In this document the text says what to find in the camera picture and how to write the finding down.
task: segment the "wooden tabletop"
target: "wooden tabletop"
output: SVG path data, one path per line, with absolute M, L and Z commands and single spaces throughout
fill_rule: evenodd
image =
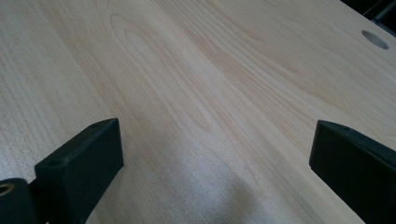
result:
M 396 39 L 337 0 L 3 0 L 0 179 L 119 118 L 88 223 L 362 223 L 312 140 L 325 119 L 396 148 L 395 71 Z

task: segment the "wooden table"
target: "wooden table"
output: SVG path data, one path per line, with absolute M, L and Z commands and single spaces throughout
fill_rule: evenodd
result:
M 337 0 L 3 0 L 0 179 L 117 117 L 89 223 L 362 223 L 308 158 L 318 119 L 396 148 L 395 71 Z

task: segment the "light wood surface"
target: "light wood surface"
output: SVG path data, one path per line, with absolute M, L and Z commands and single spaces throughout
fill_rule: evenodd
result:
M 117 117 L 88 223 L 362 223 L 308 158 L 318 119 L 396 148 L 395 64 L 336 0 L 2 0 L 0 179 Z

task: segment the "black object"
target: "black object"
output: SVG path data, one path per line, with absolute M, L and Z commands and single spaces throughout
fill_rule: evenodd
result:
M 396 223 L 395 151 L 319 120 L 309 165 L 363 221 Z
M 31 184 L 0 182 L 0 223 L 85 223 L 122 166 L 119 121 L 94 123 L 39 162 Z

